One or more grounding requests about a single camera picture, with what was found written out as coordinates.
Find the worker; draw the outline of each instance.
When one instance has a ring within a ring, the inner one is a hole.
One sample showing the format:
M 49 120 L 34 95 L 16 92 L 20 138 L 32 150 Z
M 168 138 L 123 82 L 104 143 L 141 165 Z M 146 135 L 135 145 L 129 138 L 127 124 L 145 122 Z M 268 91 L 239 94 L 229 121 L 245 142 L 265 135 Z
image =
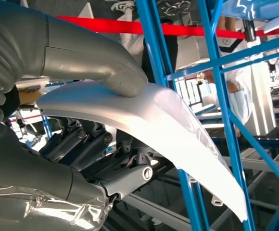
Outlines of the worker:
M 134 9 L 134 1 L 120 1 L 113 4 L 111 7 L 112 11 L 121 11 L 124 14 L 118 18 L 118 21 L 133 21 L 133 11 Z M 161 19 L 163 24 L 173 24 L 170 19 Z M 143 70 L 146 74 L 149 83 L 155 83 L 152 68 L 150 63 L 148 49 L 143 35 L 133 34 L 120 34 L 121 45 L 130 52 L 135 60 L 142 66 Z M 164 36 L 165 43 L 170 56 L 170 60 L 173 70 L 176 69 L 178 55 L 177 36 Z
M 235 19 L 221 16 L 217 29 L 236 31 Z M 247 42 L 243 39 L 235 38 L 218 38 L 218 44 L 222 56 L 234 53 L 247 48 Z M 247 58 L 224 65 L 224 68 L 238 65 L 247 62 Z M 215 83 L 212 70 L 203 72 L 204 77 L 208 83 Z M 251 67 L 245 66 L 239 69 L 228 71 L 224 74 L 229 99 L 234 113 L 242 124 L 246 124 L 250 117 L 253 109 Z M 240 136 L 236 128 L 237 135 Z

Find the blue metal frame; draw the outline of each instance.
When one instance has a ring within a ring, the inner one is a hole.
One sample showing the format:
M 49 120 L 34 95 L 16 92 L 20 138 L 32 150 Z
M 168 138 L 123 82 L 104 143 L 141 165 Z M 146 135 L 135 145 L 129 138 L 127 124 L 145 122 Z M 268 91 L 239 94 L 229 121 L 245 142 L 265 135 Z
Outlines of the blue metal frame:
M 245 49 L 220 57 L 216 36 L 216 29 L 219 19 L 223 0 L 216 0 L 212 14 L 207 1 L 207 0 L 198 0 L 198 6 L 206 35 L 206 42 L 210 61 L 176 73 L 173 73 L 171 69 L 155 1 L 136 0 L 136 6 L 141 19 L 145 40 L 157 84 L 167 86 L 167 80 L 171 81 L 212 68 L 216 85 L 219 102 L 222 112 L 222 118 L 225 126 L 233 173 L 246 196 L 248 219 L 243 222 L 244 230 L 254 231 L 256 227 L 250 203 L 249 191 L 245 181 L 244 172 L 240 156 L 239 145 L 234 124 L 237 126 L 244 137 L 266 161 L 268 166 L 274 171 L 277 177 L 279 177 L 279 167 L 231 112 L 231 102 L 228 98 L 228 92 L 224 78 L 224 73 L 247 65 L 279 57 L 279 53 L 252 60 L 231 68 L 222 69 L 221 67 L 224 64 L 231 63 L 244 57 L 279 48 L 279 38 L 254 46 L 251 49 Z M 200 185 L 198 183 L 189 183 L 188 175 L 182 170 L 179 170 L 179 176 L 193 230 L 209 230 L 208 219 L 204 205 Z
M 45 128 L 45 134 L 47 134 L 48 139 L 50 139 L 51 137 L 52 137 L 52 129 L 51 128 L 49 120 L 44 115 L 42 115 L 41 117 L 42 118 L 42 124 Z
M 137 0 L 136 6 L 156 83 L 167 86 L 165 76 L 172 74 L 173 69 L 155 1 Z M 190 184 L 188 175 L 182 170 L 179 170 L 179 175 L 192 228 L 210 230 L 200 185 L 198 182 Z

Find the car body panel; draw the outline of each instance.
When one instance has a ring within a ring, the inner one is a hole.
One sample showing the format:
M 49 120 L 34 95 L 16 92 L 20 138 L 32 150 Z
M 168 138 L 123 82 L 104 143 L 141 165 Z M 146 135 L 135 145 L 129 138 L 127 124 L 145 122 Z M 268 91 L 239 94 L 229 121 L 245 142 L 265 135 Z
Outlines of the car body panel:
M 198 180 L 235 213 L 247 219 L 245 196 L 207 132 L 176 92 L 149 83 L 127 98 L 100 83 L 81 81 L 38 101 L 45 116 L 91 120 L 140 140 Z

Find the red rope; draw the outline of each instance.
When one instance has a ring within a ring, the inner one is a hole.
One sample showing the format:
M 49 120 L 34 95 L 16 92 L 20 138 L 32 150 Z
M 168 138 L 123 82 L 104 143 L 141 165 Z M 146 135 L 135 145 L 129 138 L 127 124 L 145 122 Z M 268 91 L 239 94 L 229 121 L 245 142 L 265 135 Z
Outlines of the red rope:
M 111 19 L 97 19 L 97 18 L 78 18 L 68 16 L 57 16 L 57 18 L 67 22 L 81 26 L 88 30 L 99 33 L 130 33 L 130 34 L 143 34 L 141 23 L 139 22 L 124 22 Z M 177 35 L 177 36 L 204 36 L 202 27 L 195 26 L 176 26 L 176 25 L 162 25 L 164 35 Z M 216 30 L 216 35 L 222 38 L 245 39 L 244 33 L 227 30 Z M 279 29 L 264 34 L 262 30 L 256 31 L 256 35 L 279 35 Z

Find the white shirt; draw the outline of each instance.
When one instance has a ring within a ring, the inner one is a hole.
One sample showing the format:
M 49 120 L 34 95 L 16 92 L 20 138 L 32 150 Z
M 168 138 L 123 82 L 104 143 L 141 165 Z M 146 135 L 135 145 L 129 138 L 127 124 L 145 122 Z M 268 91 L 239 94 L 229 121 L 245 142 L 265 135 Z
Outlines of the white shirt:
M 247 48 L 247 42 L 235 38 L 218 38 L 221 55 L 228 55 Z M 238 65 L 249 61 L 248 58 L 235 61 L 224 65 L 224 68 Z M 252 97 L 252 72 L 250 66 L 245 66 L 233 71 L 225 73 L 226 81 L 237 84 L 240 90 L 236 93 L 230 93 L 231 109 L 242 124 L 246 124 L 250 117 L 253 109 Z

